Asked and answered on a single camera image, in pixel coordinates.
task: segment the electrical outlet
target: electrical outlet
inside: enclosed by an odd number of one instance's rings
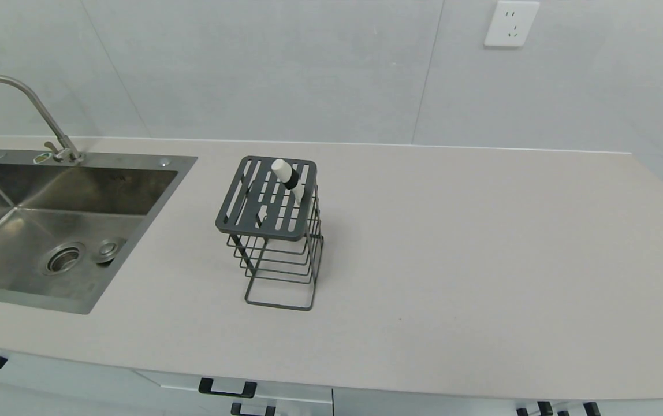
[[[538,9],[539,2],[499,0],[485,35],[485,46],[523,46]]]

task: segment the stainless steel sink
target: stainless steel sink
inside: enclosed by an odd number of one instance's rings
[[[196,158],[38,156],[0,150],[0,301],[88,314]]]

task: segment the metal rack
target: metal rack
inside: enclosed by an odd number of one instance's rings
[[[311,310],[316,293],[324,239],[321,234],[316,164],[285,159],[300,176],[303,198],[295,196],[270,167],[275,158],[242,159],[216,218],[226,245],[249,284],[244,300],[250,305]],[[298,298],[298,288],[303,288]]]

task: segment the drain strainer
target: drain strainer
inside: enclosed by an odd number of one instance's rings
[[[43,274],[53,276],[67,272],[83,258],[85,246],[82,243],[72,242],[60,244],[49,250],[39,261],[39,270]]]

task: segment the faucet handle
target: faucet handle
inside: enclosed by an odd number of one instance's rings
[[[52,142],[44,142],[44,147],[52,151],[52,158],[58,162],[65,160],[65,158],[70,156],[72,153],[72,150],[68,149],[67,147],[62,150],[57,150]]]
[[[59,150],[57,150],[57,148],[54,147],[54,143],[49,142],[49,140],[47,140],[46,142],[44,142],[44,147],[46,147],[47,149],[51,150],[52,153],[54,153],[55,155],[57,155],[57,152],[59,152]]]

